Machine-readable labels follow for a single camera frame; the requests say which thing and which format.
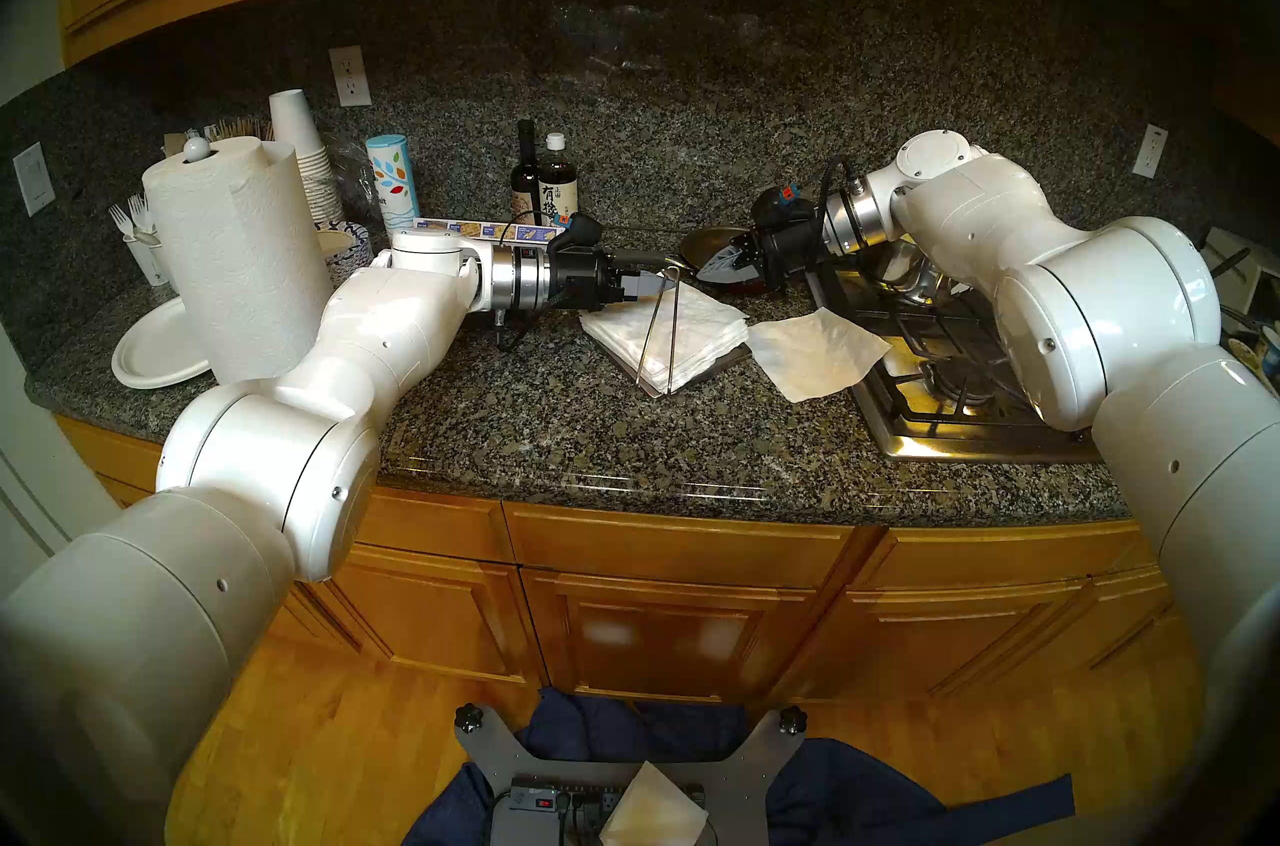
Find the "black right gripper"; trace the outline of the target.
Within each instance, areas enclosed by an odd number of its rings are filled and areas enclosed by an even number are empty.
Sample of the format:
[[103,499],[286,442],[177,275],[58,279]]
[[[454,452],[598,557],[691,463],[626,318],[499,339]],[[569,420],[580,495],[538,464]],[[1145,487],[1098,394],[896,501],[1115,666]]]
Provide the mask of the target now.
[[785,291],[788,276],[812,271],[831,259],[818,224],[756,225],[750,235],[754,243],[731,242],[712,253],[696,274],[698,282],[740,285],[762,279],[768,294],[778,294]]

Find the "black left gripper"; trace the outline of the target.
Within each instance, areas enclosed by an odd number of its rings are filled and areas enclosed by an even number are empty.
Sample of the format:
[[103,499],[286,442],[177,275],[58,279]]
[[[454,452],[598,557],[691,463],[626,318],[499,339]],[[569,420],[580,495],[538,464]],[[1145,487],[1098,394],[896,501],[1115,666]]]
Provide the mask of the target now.
[[[677,266],[634,267],[604,250],[549,250],[548,266],[548,308],[566,311],[595,312],[625,299],[659,297],[681,280]],[[628,294],[625,276],[628,276]]]

